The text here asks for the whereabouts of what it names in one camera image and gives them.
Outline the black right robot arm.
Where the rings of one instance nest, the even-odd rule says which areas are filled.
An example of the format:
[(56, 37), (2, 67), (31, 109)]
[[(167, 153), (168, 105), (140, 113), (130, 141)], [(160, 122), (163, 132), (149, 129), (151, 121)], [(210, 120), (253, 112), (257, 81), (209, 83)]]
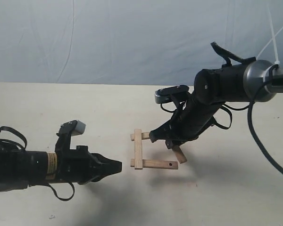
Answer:
[(155, 102), (174, 103), (169, 120), (150, 131), (151, 142), (164, 140), (167, 148), (196, 140), (206, 129), (221, 127), (214, 114), (227, 102), (267, 102), (283, 93), (283, 67), (267, 60), (202, 69), (195, 77), (193, 91), (186, 85), (158, 89)]

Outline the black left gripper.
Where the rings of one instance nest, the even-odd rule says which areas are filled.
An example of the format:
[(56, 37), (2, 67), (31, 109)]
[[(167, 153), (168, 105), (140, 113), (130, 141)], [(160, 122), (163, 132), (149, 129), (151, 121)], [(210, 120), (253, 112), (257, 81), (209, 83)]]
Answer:
[(58, 167), (54, 183), (98, 182), (105, 177), (122, 172), (122, 162), (90, 153), (87, 146), (57, 152)]

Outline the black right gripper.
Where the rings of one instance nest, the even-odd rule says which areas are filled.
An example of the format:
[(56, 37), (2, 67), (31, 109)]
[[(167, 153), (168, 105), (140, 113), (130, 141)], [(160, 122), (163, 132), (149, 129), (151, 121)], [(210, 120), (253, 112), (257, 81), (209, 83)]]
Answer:
[(173, 113), (171, 118), (150, 132), (152, 143), (165, 140), (167, 149), (193, 141), (203, 131), (203, 113)]

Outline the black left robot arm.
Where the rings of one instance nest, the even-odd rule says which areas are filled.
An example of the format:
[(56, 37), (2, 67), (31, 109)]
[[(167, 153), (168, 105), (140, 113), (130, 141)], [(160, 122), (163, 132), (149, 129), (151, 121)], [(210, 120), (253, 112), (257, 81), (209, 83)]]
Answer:
[(85, 145), (49, 153), (23, 150), (0, 139), (0, 192), (56, 183), (84, 185), (121, 171), (120, 161), (90, 153)]

